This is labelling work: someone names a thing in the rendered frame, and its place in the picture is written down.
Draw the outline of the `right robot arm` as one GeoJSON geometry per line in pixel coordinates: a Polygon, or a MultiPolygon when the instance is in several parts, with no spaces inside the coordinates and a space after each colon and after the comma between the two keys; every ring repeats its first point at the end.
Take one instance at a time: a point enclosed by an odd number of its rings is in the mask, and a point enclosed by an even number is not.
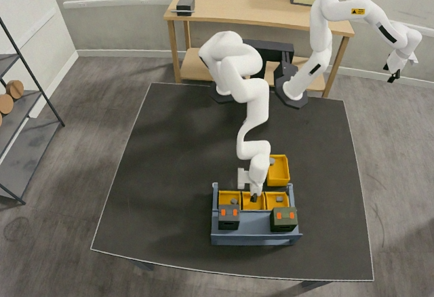
{"type": "Polygon", "coordinates": [[[247,118],[238,129],[236,147],[238,158],[251,159],[251,164],[249,171],[238,168],[238,189],[244,189],[245,183],[259,186],[269,168],[271,146],[265,140],[244,142],[243,137],[268,119],[269,85],[264,79],[241,77],[259,72],[262,58],[253,47],[242,44],[241,37],[232,31],[216,33],[201,47],[198,56],[216,82],[219,94],[232,94],[237,102],[247,102],[247,118]]]}

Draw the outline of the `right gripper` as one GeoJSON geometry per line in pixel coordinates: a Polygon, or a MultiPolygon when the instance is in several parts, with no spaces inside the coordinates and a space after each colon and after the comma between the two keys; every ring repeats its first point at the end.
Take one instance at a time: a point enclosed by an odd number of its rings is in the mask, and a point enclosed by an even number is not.
{"type": "Polygon", "coordinates": [[[250,195],[251,195],[250,202],[256,203],[257,197],[261,195],[261,191],[262,191],[262,184],[260,184],[260,186],[256,186],[255,184],[251,183],[250,184],[250,195]]]}

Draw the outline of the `dark green tool case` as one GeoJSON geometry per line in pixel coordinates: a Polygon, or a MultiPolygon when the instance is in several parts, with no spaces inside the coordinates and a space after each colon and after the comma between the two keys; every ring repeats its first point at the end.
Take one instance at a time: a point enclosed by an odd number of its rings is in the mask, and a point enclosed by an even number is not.
{"type": "Polygon", "coordinates": [[[293,231],[298,225],[296,207],[273,207],[269,216],[271,232],[293,231]]]}

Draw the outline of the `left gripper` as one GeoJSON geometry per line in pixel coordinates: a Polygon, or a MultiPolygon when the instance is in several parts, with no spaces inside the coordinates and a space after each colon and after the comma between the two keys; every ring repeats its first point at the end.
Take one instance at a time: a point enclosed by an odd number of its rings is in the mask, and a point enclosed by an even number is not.
{"type": "Polygon", "coordinates": [[[399,57],[396,52],[396,49],[393,50],[393,52],[391,54],[389,54],[389,57],[386,61],[386,64],[383,68],[383,70],[390,70],[390,72],[392,73],[391,77],[389,77],[387,83],[392,83],[394,82],[395,79],[399,79],[400,78],[400,72],[402,71],[402,69],[404,68],[404,66],[406,65],[406,62],[408,59],[403,59],[401,57],[399,57]],[[394,77],[394,74],[396,77],[394,77]]]}

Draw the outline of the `yellow bin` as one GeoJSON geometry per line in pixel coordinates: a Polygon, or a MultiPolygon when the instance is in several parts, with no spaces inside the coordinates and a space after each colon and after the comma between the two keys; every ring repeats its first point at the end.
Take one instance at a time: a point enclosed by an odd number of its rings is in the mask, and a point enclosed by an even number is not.
{"type": "Polygon", "coordinates": [[[273,207],[289,207],[288,196],[285,192],[283,193],[266,193],[265,198],[265,210],[272,210],[273,207]],[[267,197],[268,196],[268,197],[267,197]],[[283,202],[276,202],[276,197],[283,197],[283,202]]]}
{"type": "Polygon", "coordinates": [[[234,198],[238,200],[238,204],[241,209],[241,194],[240,191],[219,191],[219,204],[232,204],[231,199],[234,198]],[[240,196],[240,200],[239,200],[240,196]]]}
{"type": "Polygon", "coordinates": [[[250,192],[242,192],[242,210],[265,210],[264,193],[257,197],[257,202],[250,202],[250,192]]]}
{"type": "Polygon", "coordinates": [[[288,160],[285,155],[269,155],[275,159],[267,172],[267,186],[286,186],[290,180],[288,160]],[[271,179],[278,178],[278,179],[271,179]]]}

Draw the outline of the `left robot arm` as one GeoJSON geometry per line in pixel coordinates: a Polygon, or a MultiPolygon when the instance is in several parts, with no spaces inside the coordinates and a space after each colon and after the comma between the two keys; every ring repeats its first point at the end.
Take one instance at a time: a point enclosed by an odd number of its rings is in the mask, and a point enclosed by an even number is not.
{"type": "Polygon", "coordinates": [[[412,66],[417,66],[414,50],[422,39],[417,30],[398,22],[391,24],[383,10],[370,0],[315,0],[309,18],[310,44],[314,51],[294,77],[284,83],[283,90],[287,97],[301,99],[303,91],[327,69],[332,54],[332,33],[328,21],[360,18],[368,22],[384,42],[396,49],[399,57],[409,59],[412,66]]]}

